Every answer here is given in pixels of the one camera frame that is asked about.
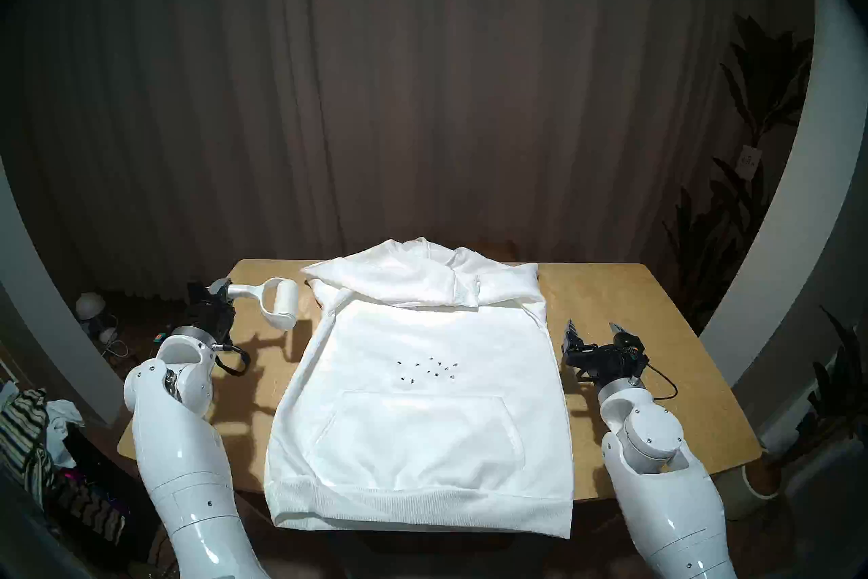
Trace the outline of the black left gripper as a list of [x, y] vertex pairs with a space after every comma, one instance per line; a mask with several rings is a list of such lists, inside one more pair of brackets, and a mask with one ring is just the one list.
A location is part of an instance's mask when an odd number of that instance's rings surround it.
[[230, 331], [235, 308], [232, 280], [220, 278], [208, 288], [201, 281], [188, 282], [189, 305], [180, 317], [180, 329], [198, 329], [221, 345], [232, 345]]

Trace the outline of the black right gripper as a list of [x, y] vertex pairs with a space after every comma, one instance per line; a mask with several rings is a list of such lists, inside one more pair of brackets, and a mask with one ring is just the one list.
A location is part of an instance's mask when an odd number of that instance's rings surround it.
[[584, 344], [573, 320], [568, 320], [563, 334], [563, 364], [573, 370], [579, 384], [593, 384], [601, 389], [619, 379], [619, 349], [642, 347], [642, 341], [620, 325], [609, 322], [613, 343]]

